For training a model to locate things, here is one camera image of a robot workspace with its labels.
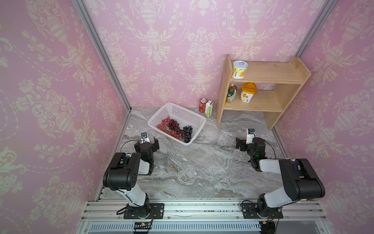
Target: aluminum rail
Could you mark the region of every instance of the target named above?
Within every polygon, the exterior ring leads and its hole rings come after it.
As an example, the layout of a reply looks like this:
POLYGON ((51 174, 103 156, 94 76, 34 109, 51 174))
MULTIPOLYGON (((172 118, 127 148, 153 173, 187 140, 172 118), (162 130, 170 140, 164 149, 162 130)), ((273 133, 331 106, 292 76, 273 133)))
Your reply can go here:
MULTIPOLYGON (((223 199, 150 199, 151 203, 164 203, 164 218, 167 221, 264 221, 266 219, 244 219, 239 204, 244 198, 223 199)), ((124 221, 123 215, 116 212, 127 205, 126 200, 105 199, 89 202, 83 213, 82 222, 124 221)), ((284 218, 280 221, 326 221, 326 217, 317 201, 300 201, 282 209, 284 218)), ((130 219, 127 221, 147 221, 148 219, 130 219)))

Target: pink wallpaper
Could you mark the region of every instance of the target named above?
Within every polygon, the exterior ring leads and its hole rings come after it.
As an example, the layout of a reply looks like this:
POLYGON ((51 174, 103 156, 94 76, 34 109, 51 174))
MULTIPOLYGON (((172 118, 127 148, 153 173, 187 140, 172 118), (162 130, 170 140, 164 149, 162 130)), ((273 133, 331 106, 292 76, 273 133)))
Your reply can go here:
POLYGON ((72 1, 0 2, 0 233, 73 234, 125 110, 72 1))
POLYGON ((324 0, 85 3, 131 106, 197 106, 218 98, 226 54, 289 61, 324 0))
POLYGON ((276 125, 324 183, 336 234, 373 232, 373 58, 374 1, 339 0, 303 57, 312 76, 276 125))

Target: gray marble surface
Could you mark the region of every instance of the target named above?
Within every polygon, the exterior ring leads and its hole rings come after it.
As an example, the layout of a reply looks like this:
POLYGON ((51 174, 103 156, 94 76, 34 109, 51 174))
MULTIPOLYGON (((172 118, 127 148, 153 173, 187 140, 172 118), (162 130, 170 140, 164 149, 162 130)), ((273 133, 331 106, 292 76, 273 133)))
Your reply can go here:
MULTIPOLYGON (((136 107, 131 111, 122 143, 139 140, 147 132, 159 140, 160 149, 154 153, 155 167, 152 175, 138 176, 140 188, 152 198, 257 198, 262 193, 282 186, 280 175, 255 171, 245 152, 235 149, 235 137, 245 139, 246 129, 256 129, 256 136, 265 139, 283 158, 274 135, 266 127, 262 112, 225 110, 221 126, 217 127, 215 112, 206 118, 205 126, 189 146, 171 140, 147 125, 158 110, 136 107)), ((190 110, 199 113, 197 108, 190 110)), ((133 153, 134 142, 125 144, 122 152, 133 153)), ((274 157, 266 146, 266 156, 274 157)), ((108 188, 104 197, 122 196, 108 188)))

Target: soda can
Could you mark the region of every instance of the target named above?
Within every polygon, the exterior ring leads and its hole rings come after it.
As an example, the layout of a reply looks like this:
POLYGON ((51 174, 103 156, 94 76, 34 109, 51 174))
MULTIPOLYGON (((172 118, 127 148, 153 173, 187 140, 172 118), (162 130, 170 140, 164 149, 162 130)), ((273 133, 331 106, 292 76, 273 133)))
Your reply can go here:
POLYGON ((229 86, 229 91, 227 92, 226 102, 232 103, 235 99, 235 95, 236 95, 236 85, 231 84, 229 86))
POLYGON ((207 102, 208 102, 208 100, 207 100, 206 98, 202 98, 202 99, 200 100, 199 111, 200 111, 201 113, 204 113, 204 112, 205 112, 205 105, 206 105, 207 102))

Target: shelf board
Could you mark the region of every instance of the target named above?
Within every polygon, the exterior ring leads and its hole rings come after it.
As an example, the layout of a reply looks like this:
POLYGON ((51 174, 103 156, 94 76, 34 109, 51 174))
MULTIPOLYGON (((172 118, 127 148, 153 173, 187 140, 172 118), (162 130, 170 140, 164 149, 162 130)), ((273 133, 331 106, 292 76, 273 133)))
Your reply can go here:
POLYGON ((235 99, 232 103, 225 103, 224 110, 252 110, 265 112, 282 112, 278 99, 274 91, 258 90, 249 103, 244 103, 240 100, 239 90, 236 93, 235 99))
POLYGON ((305 81, 305 77, 298 75, 290 63, 245 62, 248 68, 244 78, 231 77, 232 82, 302 84, 305 81))

